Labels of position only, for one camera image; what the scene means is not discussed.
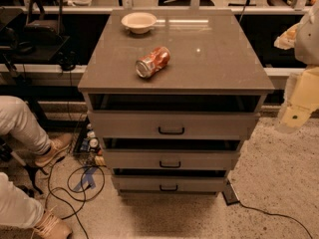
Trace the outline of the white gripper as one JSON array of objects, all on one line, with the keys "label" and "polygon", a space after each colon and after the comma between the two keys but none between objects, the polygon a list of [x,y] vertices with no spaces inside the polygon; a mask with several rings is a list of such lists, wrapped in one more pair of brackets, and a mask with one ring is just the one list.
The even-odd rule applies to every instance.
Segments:
[{"label": "white gripper", "polygon": [[295,132],[318,109],[319,68],[307,67],[302,73],[292,73],[286,82],[284,103],[275,128],[283,133]]}]

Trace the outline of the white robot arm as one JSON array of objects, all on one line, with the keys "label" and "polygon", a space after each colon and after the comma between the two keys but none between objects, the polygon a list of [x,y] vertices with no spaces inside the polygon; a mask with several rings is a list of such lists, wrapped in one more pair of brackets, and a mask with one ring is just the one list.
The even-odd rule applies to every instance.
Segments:
[{"label": "white robot arm", "polygon": [[292,73],[288,77],[284,103],[278,113],[276,129],[292,133],[319,109],[319,2],[281,34],[274,46],[282,50],[294,49],[295,59],[306,65],[302,73]]}]

